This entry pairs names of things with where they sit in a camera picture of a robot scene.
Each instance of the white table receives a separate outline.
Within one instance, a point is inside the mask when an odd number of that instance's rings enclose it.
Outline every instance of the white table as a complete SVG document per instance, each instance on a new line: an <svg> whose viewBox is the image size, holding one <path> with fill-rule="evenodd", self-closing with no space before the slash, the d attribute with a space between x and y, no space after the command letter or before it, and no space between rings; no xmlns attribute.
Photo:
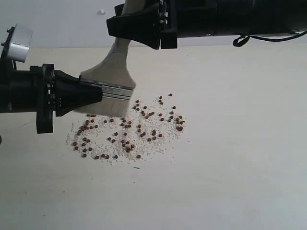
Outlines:
<svg viewBox="0 0 307 230"><path fill-rule="evenodd" d="M32 49L19 67L55 63L78 76L107 51ZM35 133L35 114L0 115L0 229L306 229L306 53L132 48L134 96L172 92L189 118L175 148L151 161L76 157L65 143L76 113L55 118L47 135Z"/></svg>

